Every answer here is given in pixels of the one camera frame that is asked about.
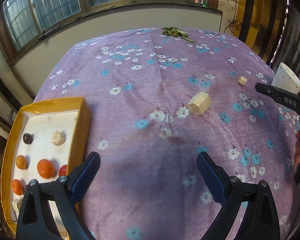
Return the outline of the yellow white tray box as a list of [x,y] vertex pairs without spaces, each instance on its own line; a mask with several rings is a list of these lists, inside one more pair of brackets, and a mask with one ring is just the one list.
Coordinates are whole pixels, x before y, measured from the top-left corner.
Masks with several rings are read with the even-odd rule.
[[[1,205],[6,223],[16,232],[18,215],[12,207],[12,200],[22,199],[12,190],[12,180],[18,179],[26,185],[31,179],[46,182],[37,171],[41,159],[53,162],[55,172],[66,164],[70,173],[81,164],[91,121],[91,110],[83,97],[57,98],[21,107],[8,137],[1,168]],[[52,133],[65,134],[61,146],[51,143]],[[23,142],[23,134],[30,133],[33,142]],[[16,157],[27,159],[27,169],[20,170]]]

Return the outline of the yellow-orange tangerine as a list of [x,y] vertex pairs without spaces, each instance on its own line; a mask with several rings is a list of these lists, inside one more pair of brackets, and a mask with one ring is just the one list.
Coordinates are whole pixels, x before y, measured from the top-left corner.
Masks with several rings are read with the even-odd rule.
[[18,155],[16,157],[15,164],[16,164],[17,168],[19,168],[20,170],[27,169],[27,159],[26,159],[26,157],[23,156],[23,155]]

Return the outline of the white dotted paper cup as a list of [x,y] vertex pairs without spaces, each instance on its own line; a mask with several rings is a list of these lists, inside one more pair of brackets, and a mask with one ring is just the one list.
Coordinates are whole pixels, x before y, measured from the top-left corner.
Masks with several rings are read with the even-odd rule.
[[279,64],[271,85],[276,88],[288,91],[292,94],[298,94],[298,92],[300,92],[299,78],[283,62]]

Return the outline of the red cherry tomato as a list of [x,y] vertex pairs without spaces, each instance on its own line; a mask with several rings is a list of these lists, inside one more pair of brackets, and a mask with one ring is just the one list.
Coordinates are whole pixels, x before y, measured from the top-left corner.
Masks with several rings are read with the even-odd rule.
[[61,176],[66,176],[66,175],[67,175],[67,165],[64,164],[59,168],[58,176],[61,177]]

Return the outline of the dark plum back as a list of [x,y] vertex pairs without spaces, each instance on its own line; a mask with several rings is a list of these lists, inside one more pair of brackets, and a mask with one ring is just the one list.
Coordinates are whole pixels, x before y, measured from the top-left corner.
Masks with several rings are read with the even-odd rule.
[[33,142],[32,134],[30,134],[30,133],[24,133],[23,134],[23,142],[25,144],[27,144],[27,145],[32,144],[32,142]]

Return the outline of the green dried leaves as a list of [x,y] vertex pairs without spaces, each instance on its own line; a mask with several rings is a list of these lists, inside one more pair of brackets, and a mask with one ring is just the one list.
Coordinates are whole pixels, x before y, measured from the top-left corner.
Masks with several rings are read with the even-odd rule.
[[180,37],[188,42],[194,43],[195,40],[189,38],[188,32],[177,27],[163,27],[162,34],[170,37]]

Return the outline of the orange front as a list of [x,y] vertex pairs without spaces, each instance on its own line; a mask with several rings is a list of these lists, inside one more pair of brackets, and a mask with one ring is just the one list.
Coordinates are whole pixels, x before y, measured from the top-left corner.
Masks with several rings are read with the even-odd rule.
[[12,190],[18,196],[23,195],[25,192],[25,187],[23,182],[18,179],[12,180]]

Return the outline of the orange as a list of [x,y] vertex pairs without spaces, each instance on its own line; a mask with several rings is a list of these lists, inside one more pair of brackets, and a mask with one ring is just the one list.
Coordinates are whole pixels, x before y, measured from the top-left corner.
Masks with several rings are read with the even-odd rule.
[[25,187],[23,182],[18,179],[12,180],[12,190],[18,196],[23,195],[25,192]]
[[41,159],[37,164],[37,171],[44,179],[51,179],[55,175],[55,167],[53,162],[48,159]]

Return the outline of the purple floral tablecloth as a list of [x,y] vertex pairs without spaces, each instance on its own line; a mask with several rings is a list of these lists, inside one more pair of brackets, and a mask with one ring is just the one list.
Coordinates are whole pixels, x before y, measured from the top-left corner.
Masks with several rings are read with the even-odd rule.
[[[206,151],[229,175],[268,182],[286,239],[300,204],[300,118],[255,90],[274,73],[243,42],[188,33],[194,43],[159,28],[80,42],[39,90],[36,101],[82,96],[91,109],[86,146],[101,168],[82,202],[84,223],[96,239],[200,239],[221,208],[196,167]],[[211,98],[201,116],[187,107],[198,92]]]

